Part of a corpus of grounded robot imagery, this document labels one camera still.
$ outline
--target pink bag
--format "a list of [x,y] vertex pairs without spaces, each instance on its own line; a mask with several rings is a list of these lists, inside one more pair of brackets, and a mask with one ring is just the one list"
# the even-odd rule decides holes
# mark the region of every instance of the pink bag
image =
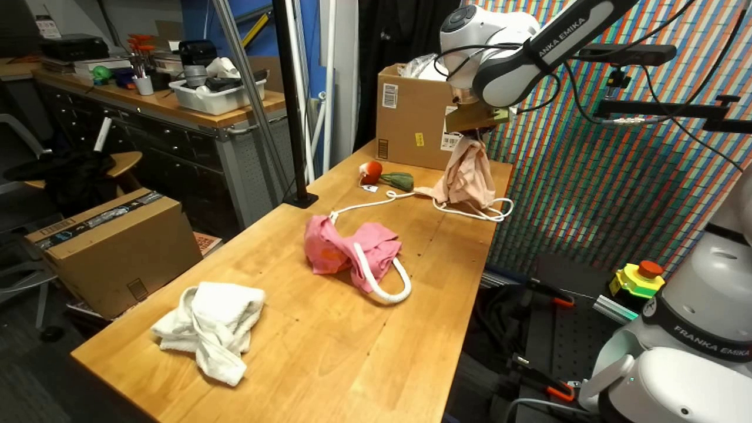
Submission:
[[465,214],[449,207],[471,207],[475,218],[503,220],[513,214],[514,202],[508,197],[493,197],[491,165],[487,146],[479,140],[462,140],[451,153],[445,177],[432,187],[417,187],[419,194],[435,200],[438,208]]
[[[305,226],[305,259],[312,272],[337,275],[351,271],[351,282],[378,302],[401,302],[412,294],[412,282],[397,254],[401,242],[380,224],[365,224],[353,238],[341,238],[330,216],[312,216]],[[388,294],[378,280],[391,266],[401,278],[401,291]]]

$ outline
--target metal rack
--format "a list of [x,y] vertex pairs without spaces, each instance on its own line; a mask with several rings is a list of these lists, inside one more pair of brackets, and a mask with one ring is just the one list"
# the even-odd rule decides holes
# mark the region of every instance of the metal rack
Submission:
[[[234,17],[232,10],[227,4],[227,0],[211,0],[217,18],[221,23],[221,31],[227,39],[231,47],[231,59],[234,60],[244,88],[249,94],[251,107],[253,107],[253,121],[261,130],[261,139],[264,144],[273,144],[273,132],[267,125],[267,117],[264,113],[264,101],[257,91],[257,78],[253,71],[246,60],[246,54],[241,48],[241,38],[238,32],[234,26]],[[288,32],[286,32],[286,0],[273,0],[273,17],[274,17],[274,26],[278,26],[278,48],[279,48],[279,67],[283,67],[283,84],[285,84],[285,106],[286,106],[286,121],[288,121],[288,140],[291,140],[291,159],[293,159],[293,197],[288,197],[286,202],[296,205],[296,207],[308,207],[312,200],[305,193],[305,178],[304,178],[304,130],[300,130],[300,113],[296,107],[299,103],[299,94],[293,88],[293,74],[291,74],[291,47],[288,47]]]

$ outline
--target white bag handle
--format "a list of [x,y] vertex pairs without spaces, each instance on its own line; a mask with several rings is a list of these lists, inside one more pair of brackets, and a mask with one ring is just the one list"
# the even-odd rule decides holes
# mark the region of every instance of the white bag handle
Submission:
[[357,242],[353,242],[353,252],[354,252],[354,260],[357,260],[357,268],[360,272],[365,275],[368,289],[371,289],[371,298],[384,302],[384,305],[394,305],[394,302],[401,302],[406,301],[406,295],[413,291],[413,283],[404,271],[404,266],[399,263],[399,259],[394,256],[392,259],[392,266],[397,268],[399,272],[399,280],[401,280],[401,291],[399,294],[388,294],[380,289],[378,280],[374,278],[371,272],[371,266],[368,266],[368,259],[367,254],[361,252],[361,247]]

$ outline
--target wall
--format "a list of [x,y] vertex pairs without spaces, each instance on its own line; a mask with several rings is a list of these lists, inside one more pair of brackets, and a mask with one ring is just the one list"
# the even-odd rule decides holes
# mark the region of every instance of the wall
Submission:
[[[546,20],[569,3],[487,0],[479,4],[498,11],[523,10]],[[599,43],[637,39],[681,4],[684,0],[641,0]],[[742,3],[735,0],[695,3],[654,39],[679,47],[673,64],[650,71],[663,101],[684,101],[701,84],[740,6]],[[695,103],[713,103],[714,94],[740,94],[742,101],[729,117],[752,119],[750,38],[748,17],[717,78]],[[628,67],[635,80],[623,94],[603,88],[609,71],[609,66],[573,60],[583,103],[589,110],[603,95],[650,101],[639,67]],[[488,140],[491,158],[514,165],[511,197],[516,200],[513,218],[495,233],[488,263],[531,272],[540,254],[559,254],[603,271],[646,256],[675,268],[735,182],[737,171],[669,121],[639,130],[589,125],[573,106],[567,72],[559,67],[558,74],[563,88],[550,107],[513,117]],[[550,94],[553,81],[543,81],[529,103]],[[701,130],[703,119],[681,117],[681,121],[733,161],[750,161],[750,133],[713,133]]]
[[[190,39],[211,39],[217,45],[217,52],[221,56],[231,56],[227,39],[221,31],[221,23],[214,11],[211,0],[182,0],[183,4],[183,32]],[[227,0],[232,17],[241,17],[249,11],[264,11],[271,0]],[[240,38],[251,28],[251,23],[238,26]],[[273,20],[258,32],[258,38],[249,45],[249,56],[278,56],[278,28]]]
[[[32,14],[37,11],[37,4],[46,4],[61,32],[99,36],[112,47],[97,0],[25,0],[25,4]],[[182,0],[103,0],[103,6],[117,31],[119,45],[129,32],[182,36]]]

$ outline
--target wooden table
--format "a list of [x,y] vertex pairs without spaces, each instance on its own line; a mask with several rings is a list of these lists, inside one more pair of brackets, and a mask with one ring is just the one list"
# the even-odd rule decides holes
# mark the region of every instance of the wooden table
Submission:
[[[394,308],[374,305],[345,278],[312,275],[305,220],[384,200],[386,189],[357,186],[357,165],[371,158],[374,144],[310,186],[320,194],[312,207],[273,208],[72,356],[157,420],[440,420],[495,226],[442,214],[426,197],[344,214],[337,224],[344,235],[365,220],[399,233],[413,294]],[[392,161],[386,171],[412,171],[417,186],[442,173]],[[493,173],[506,193],[511,166],[493,165]],[[190,355],[162,352],[150,336],[150,323],[203,280],[251,283],[267,295],[238,387],[206,381]],[[388,272],[384,286],[397,283]]]
[[0,81],[30,80],[35,67],[35,60],[0,59]]
[[[50,72],[50,71],[37,67],[37,71],[32,71],[32,78],[41,84],[58,86],[58,88],[65,88],[70,94],[77,94],[77,95],[84,95],[91,101],[124,106],[133,113],[150,113],[150,114],[159,114],[171,121],[190,121],[190,125],[214,127],[214,130],[246,125],[249,113],[251,113],[251,106],[227,110],[223,114],[196,113],[196,110],[182,107],[177,101],[177,94],[171,88],[162,88],[162,91],[140,95],[140,94],[123,88],[117,84],[91,86],[91,81],[82,80],[75,72]],[[267,88],[261,103],[264,103],[266,113],[274,113],[274,110],[285,113],[285,95],[279,91]]]

